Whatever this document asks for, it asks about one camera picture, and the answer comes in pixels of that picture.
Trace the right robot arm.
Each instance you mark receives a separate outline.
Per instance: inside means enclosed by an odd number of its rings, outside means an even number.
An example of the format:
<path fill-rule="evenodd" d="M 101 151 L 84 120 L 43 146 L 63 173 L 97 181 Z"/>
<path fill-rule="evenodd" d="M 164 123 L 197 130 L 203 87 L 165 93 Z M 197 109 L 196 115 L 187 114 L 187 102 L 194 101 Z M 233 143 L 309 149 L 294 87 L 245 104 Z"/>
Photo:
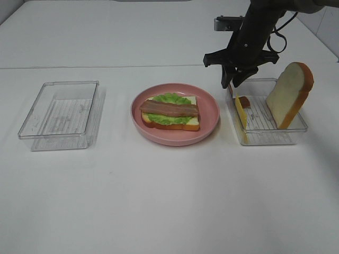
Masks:
<path fill-rule="evenodd" d="M 229 84 L 238 87 L 260 65 L 278 61 L 276 51 L 263 48 L 286 11 L 312 14 L 324 6 L 337 7 L 338 1 L 251 1 L 245 16 L 219 16 L 215 30 L 231 31 L 231 38 L 227 48 L 204 55 L 203 63 L 206 67 L 221 65 L 223 88 Z"/>

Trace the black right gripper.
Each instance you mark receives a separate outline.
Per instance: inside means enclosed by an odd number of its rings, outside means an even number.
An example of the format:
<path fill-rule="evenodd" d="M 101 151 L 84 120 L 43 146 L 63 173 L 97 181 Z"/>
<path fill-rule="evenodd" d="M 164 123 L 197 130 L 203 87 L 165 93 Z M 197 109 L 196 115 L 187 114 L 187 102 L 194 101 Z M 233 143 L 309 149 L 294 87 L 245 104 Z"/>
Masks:
<path fill-rule="evenodd" d="M 260 1 L 251 1 L 241 27 L 233 32 L 227 48 L 204 56 L 203 63 L 206 67 L 223 65 L 223 89 L 226 89 L 232 80 L 233 86 L 239 87 L 258 72 L 258 66 L 278 61 L 277 53 L 263 50 L 278 19 L 278 8 L 265 6 Z"/>

